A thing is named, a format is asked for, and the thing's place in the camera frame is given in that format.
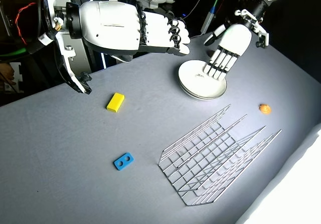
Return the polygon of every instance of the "dish rack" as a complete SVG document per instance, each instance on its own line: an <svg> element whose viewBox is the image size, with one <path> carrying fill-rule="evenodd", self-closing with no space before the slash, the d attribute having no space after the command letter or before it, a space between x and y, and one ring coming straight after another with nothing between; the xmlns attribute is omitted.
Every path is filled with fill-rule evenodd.
<svg viewBox="0 0 321 224"><path fill-rule="evenodd" d="M222 127L218 121L230 106L162 152L158 165L188 206L215 202L281 132L251 145L264 126L236 141L229 131L247 115L227 128Z"/></svg>

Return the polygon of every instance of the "bolt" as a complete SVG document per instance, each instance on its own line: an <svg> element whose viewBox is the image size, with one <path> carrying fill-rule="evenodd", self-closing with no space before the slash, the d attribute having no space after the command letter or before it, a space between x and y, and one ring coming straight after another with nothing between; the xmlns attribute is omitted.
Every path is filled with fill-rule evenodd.
<svg viewBox="0 0 321 224"><path fill-rule="evenodd" d="M67 51L73 50L72 46L70 46L70 45L66 46L65 49L66 49Z"/></svg>

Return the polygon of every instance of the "stack of plates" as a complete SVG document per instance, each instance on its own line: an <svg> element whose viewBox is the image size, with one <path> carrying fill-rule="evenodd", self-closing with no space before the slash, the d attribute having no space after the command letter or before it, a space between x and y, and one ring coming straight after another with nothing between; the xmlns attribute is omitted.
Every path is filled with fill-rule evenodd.
<svg viewBox="0 0 321 224"><path fill-rule="evenodd" d="M206 62L191 60L184 62L179 69L182 89L190 96L201 100L212 100L223 95L226 80L218 81L203 72Z"/></svg>

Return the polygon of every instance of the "gray table surface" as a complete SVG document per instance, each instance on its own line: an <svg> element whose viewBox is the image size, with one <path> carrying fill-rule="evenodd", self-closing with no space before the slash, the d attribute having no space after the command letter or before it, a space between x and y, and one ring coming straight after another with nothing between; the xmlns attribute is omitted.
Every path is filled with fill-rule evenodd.
<svg viewBox="0 0 321 224"><path fill-rule="evenodd" d="M321 118L321 84L256 36L213 101L186 95L177 69L208 60L206 36L186 57L148 54L92 74L90 95L67 85L0 108L0 223L234 223ZM126 99L105 109L114 92ZM260 103L272 107L265 116ZM282 133L215 203L186 207L157 166L162 150L218 110L239 138L267 125ZM117 171L113 161L135 161Z"/></svg>

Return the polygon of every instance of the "blue block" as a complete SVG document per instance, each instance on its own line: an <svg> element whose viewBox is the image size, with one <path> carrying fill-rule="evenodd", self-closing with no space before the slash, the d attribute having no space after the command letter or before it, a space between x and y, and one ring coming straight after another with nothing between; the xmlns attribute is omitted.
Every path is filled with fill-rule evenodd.
<svg viewBox="0 0 321 224"><path fill-rule="evenodd" d="M130 153L126 153L117 160L115 160L114 165L116 166L117 170L122 170L133 161L134 157L132 157Z"/></svg>

